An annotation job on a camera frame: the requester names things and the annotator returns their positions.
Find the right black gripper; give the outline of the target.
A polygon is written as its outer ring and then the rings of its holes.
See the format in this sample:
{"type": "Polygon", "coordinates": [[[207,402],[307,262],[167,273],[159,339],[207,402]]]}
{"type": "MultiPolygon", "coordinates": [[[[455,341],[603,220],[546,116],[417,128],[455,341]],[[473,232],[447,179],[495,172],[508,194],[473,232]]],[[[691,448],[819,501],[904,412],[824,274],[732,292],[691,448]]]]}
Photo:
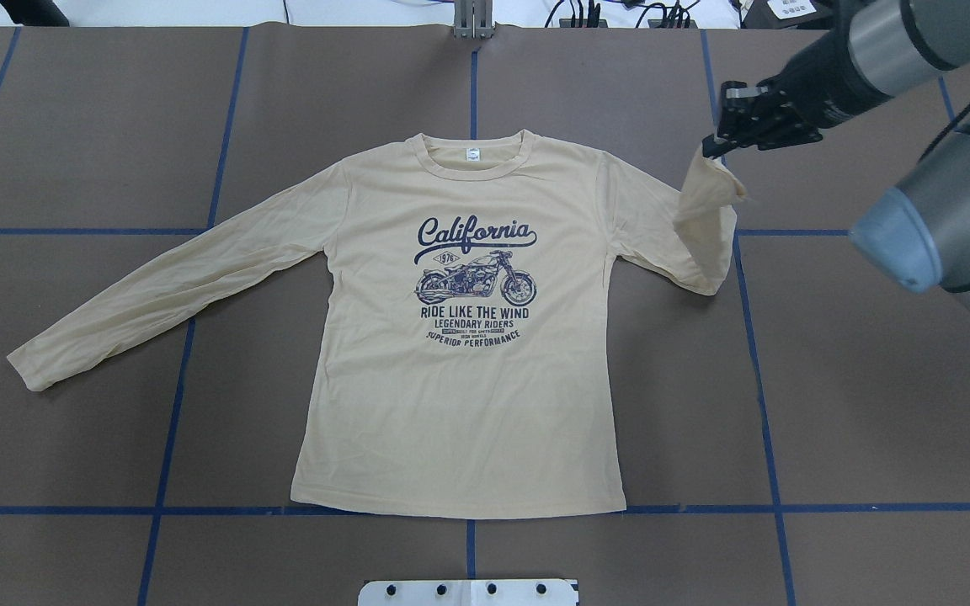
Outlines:
{"type": "Polygon", "coordinates": [[[825,99],[823,81],[812,74],[782,73],[755,85],[725,81],[717,93],[717,135],[703,139],[701,155],[712,160],[751,146],[768,151],[820,142],[825,99]]]}

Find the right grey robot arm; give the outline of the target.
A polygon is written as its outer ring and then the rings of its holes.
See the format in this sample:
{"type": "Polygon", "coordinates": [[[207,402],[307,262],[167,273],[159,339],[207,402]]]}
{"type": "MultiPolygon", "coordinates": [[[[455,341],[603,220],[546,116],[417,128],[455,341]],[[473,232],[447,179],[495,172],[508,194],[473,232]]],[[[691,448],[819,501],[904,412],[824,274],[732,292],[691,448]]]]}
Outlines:
{"type": "MultiPolygon", "coordinates": [[[[970,1],[840,1],[831,30],[780,72],[720,85],[701,154],[815,143],[969,65],[970,1]]],[[[970,313],[970,101],[847,237],[898,286],[939,289],[970,313]]]]}

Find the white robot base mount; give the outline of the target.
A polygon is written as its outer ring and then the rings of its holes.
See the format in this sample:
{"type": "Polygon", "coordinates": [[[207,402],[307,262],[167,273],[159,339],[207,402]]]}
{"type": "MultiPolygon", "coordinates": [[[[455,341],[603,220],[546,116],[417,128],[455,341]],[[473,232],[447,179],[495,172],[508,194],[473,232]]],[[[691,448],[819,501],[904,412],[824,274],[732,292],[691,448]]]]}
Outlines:
{"type": "Polygon", "coordinates": [[[576,580],[440,579],[368,582],[358,605],[580,605],[576,580]]]}

